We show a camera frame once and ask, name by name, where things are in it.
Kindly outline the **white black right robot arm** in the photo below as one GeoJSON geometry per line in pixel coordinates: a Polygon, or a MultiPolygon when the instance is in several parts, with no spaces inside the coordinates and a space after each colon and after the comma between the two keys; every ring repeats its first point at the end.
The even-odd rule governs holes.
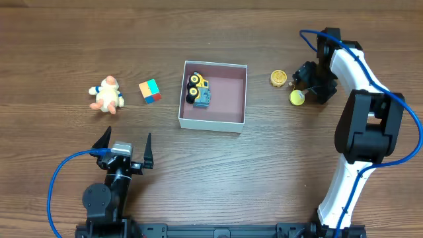
{"type": "Polygon", "coordinates": [[[293,74],[293,84],[297,96],[304,99],[309,93],[319,104],[326,103],[338,85],[348,94],[334,135],[338,165],[317,210],[324,228],[346,229],[374,166],[396,146],[403,108],[385,94],[387,88],[367,65],[360,44],[343,41],[339,28],[320,31],[315,51],[318,62],[306,61],[293,74]]]}

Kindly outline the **yellow plush duck toy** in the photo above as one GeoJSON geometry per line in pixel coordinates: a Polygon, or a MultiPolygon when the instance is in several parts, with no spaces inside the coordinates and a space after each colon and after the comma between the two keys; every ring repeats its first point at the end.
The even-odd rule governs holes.
{"type": "Polygon", "coordinates": [[[95,102],[89,105],[93,110],[115,114],[117,108],[123,108],[125,105],[119,84],[111,75],[103,79],[100,86],[91,87],[89,94],[95,96],[95,102]]]}

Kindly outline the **blue yellow toy truck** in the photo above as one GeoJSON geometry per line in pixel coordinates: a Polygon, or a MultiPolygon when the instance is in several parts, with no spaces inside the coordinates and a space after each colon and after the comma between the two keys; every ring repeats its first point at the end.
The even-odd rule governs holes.
{"type": "Polygon", "coordinates": [[[195,71],[189,76],[186,88],[185,99],[188,104],[198,108],[207,108],[210,105],[210,84],[200,73],[195,71]]]}

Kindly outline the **colourful puzzle cube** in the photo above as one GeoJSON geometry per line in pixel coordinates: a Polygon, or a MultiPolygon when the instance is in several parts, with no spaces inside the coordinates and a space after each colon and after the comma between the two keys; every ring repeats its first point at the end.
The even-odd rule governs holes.
{"type": "Polygon", "coordinates": [[[161,93],[154,79],[142,82],[138,86],[147,104],[151,104],[162,99],[161,93]]]}

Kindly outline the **yellow round patterned toy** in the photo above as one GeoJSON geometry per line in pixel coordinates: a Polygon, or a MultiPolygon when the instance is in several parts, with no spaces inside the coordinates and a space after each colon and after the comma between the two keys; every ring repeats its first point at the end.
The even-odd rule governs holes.
{"type": "Polygon", "coordinates": [[[280,69],[277,69],[270,74],[270,83],[274,87],[283,86],[286,83],[287,79],[288,77],[286,73],[280,69]]]}

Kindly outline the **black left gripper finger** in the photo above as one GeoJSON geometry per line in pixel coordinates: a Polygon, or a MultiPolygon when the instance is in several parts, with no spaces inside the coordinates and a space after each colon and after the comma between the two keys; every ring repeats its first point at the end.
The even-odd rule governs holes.
{"type": "Polygon", "coordinates": [[[110,136],[112,133],[112,128],[107,127],[105,133],[93,144],[93,149],[106,149],[109,146],[110,136]]]}
{"type": "Polygon", "coordinates": [[[151,148],[151,133],[149,133],[147,137],[143,158],[144,158],[143,168],[153,169],[154,160],[153,160],[153,152],[151,148]]]}

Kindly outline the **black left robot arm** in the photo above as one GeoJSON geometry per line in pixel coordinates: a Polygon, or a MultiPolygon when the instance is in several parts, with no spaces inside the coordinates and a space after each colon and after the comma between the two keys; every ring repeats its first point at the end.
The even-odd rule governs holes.
{"type": "Polygon", "coordinates": [[[151,148],[151,134],[145,144],[143,161],[132,160],[131,143],[117,141],[109,147],[112,128],[92,146],[91,156],[96,164],[106,171],[103,183],[90,185],[83,193],[82,202],[87,211],[89,225],[109,225],[123,220],[126,198],[133,175],[142,175],[144,170],[154,166],[151,148]]]}

